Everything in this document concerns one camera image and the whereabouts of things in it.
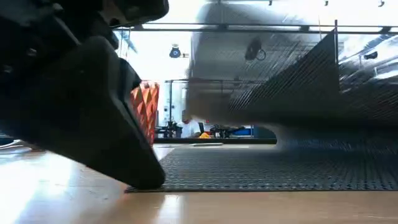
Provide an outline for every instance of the metal frame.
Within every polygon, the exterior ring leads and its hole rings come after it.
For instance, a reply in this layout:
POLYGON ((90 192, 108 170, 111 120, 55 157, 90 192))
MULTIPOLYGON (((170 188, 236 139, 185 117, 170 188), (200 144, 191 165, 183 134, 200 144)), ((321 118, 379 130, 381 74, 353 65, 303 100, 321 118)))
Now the metal frame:
MULTIPOLYGON (((120 27, 115 30, 131 30, 144 32, 231 32, 231 33, 279 33, 279 34, 328 34, 336 28, 334 25, 287 25, 287 24, 214 24, 214 23, 147 23, 143 26, 120 27), (322 27, 330 30, 319 30, 322 27)), ((398 34, 398 26, 337 26, 339 34, 398 34), (341 28, 378 28, 379 31, 343 31, 341 28)))

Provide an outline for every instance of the orange geometric object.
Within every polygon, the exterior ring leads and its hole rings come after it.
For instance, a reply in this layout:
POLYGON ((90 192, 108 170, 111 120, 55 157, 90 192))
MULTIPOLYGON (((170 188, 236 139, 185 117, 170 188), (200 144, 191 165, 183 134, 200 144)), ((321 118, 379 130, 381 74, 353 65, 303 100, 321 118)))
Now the orange geometric object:
POLYGON ((141 82, 139 87, 131 91, 131 104, 142 131, 149 143, 153 145, 155 139, 155 122, 157 103, 159 100, 159 84, 141 82))

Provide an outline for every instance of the mesh mat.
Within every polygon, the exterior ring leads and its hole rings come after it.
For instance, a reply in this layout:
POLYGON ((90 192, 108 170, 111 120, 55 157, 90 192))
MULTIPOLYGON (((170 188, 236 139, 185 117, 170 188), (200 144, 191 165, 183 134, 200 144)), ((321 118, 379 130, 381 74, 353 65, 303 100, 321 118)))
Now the mesh mat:
POLYGON ((161 160, 165 184, 150 192, 398 190, 397 161, 337 150, 180 148, 161 160))

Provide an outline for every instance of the light wood surface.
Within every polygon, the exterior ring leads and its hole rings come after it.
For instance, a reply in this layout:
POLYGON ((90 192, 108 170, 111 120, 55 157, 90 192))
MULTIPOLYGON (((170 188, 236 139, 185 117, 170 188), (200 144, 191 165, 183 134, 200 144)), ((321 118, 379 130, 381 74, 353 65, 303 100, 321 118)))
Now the light wood surface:
POLYGON ((1 224, 398 223, 398 192, 124 194, 125 184, 50 152, 0 154, 0 179, 1 224))

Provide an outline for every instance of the wooden floor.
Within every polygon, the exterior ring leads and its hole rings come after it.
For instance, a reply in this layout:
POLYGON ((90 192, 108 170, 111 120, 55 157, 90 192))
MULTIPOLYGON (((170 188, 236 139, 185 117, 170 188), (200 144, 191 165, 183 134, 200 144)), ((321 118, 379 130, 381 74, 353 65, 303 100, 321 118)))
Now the wooden floor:
MULTIPOLYGON (((159 157, 172 149, 155 147, 159 157)), ((124 194, 50 152, 0 154, 0 179, 1 224, 398 223, 398 192, 124 194)))

